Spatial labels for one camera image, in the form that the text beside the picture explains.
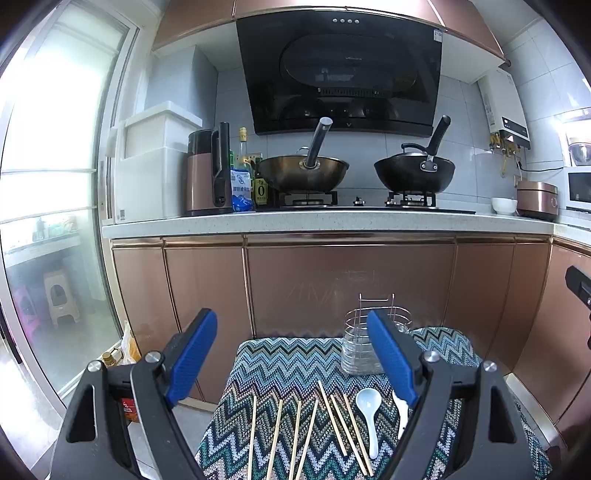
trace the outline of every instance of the pot lid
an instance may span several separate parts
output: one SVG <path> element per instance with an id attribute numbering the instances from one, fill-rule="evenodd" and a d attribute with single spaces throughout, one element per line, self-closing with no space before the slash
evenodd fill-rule
<path id="1" fill-rule="evenodd" d="M 526 181 L 521 180 L 517 182 L 517 190 L 541 190 L 542 192 L 558 194 L 558 187 L 543 181 Z"/>

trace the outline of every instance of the sliding glass door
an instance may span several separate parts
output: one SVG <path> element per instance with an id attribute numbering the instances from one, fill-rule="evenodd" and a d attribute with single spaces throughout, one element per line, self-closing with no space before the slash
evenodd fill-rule
<path id="1" fill-rule="evenodd" d="M 121 339 L 97 170 L 135 30 L 91 2 L 64 2 L 0 77 L 0 302 L 25 361 L 65 403 L 86 364 Z"/>

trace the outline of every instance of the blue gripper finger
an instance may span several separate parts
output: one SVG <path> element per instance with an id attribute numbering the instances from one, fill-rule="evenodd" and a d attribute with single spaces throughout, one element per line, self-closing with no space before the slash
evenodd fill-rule
<path id="1" fill-rule="evenodd" d="M 386 327 L 384 322 L 391 322 L 391 320 L 387 317 L 381 319 L 374 310 L 371 310 L 367 322 L 369 340 L 384 368 L 384 373 L 386 373 L 392 389 L 398 398 L 401 398 L 409 407 L 413 408 L 419 398 L 414 382 L 416 365 L 412 365 L 415 362 L 404 355 L 401 346 L 395 340 L 392 332 Z M 412 353 L 416 348 L 416 362 L 418 362 L 420 349 L 414 343 L 414 340 L 406 333 L 398 331 L 396 333 L 408 337 L 408 340 L 413 343 L 412 345 L 406 345 L 406 347 Z M 399 340 L 403 342 L 406 338 L 399 338 Z"/>
<path id="2" fill-rule="evenodd" d="M 181 337 L 178 346 L 181 351 L 174 352 L 172 367 L 167 364 L 170 384 L 165 397 L 171 407 L 174 407 L 179 400 L 189 396 L 205 357 L 216 339 L 216 334 L 216 314 L 213 310 L 201 309 L 193 323 Z"/>

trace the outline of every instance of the gas stove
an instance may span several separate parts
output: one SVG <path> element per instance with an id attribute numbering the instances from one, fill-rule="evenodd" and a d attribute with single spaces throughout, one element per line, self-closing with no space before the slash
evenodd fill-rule
<path id="1" fill-rule="evenodd" d="M 384 206 L 366 206 L 362 198 L 357 197 L 352 205 L 339 205 L 336 191 L 328 193 L 285 194 L 280 193 L 275 205 L 269 205 L 266 212 L 290 210 L 401 210 L 406 212 L 440 212 L 440 213 L 476 213 L 473 210 L 445 209 L 437 206 L 434 193 L 388 192 Z"/>

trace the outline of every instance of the label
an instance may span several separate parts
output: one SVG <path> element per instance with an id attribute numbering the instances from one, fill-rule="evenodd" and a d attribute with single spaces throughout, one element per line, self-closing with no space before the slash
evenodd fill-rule
<path id="1" fill-rule="evenodd" d="M 265 179 L 255 179 L 255 203 L 257 205 L 266 205 L 267 200 L 267 181 Z"/>

